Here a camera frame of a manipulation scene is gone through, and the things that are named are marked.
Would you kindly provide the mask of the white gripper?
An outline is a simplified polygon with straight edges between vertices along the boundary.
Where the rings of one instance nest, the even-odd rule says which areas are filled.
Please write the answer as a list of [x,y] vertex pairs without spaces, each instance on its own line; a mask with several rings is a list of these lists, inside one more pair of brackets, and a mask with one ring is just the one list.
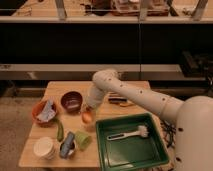
[[106,93],[97,87],[91,87],[86,96],[86,104],[93,109],[98,108],[105,97]]

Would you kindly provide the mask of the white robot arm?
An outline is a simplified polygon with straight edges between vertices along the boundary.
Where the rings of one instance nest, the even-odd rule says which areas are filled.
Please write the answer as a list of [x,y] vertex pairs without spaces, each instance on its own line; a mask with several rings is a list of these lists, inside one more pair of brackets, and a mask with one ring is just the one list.
[[126,97],[176,126],[175,171],[213,171],[213,98],[182,101],[120,81],[116,70],[106,69],[93,75],[87,105],[98,108],[107,92]]

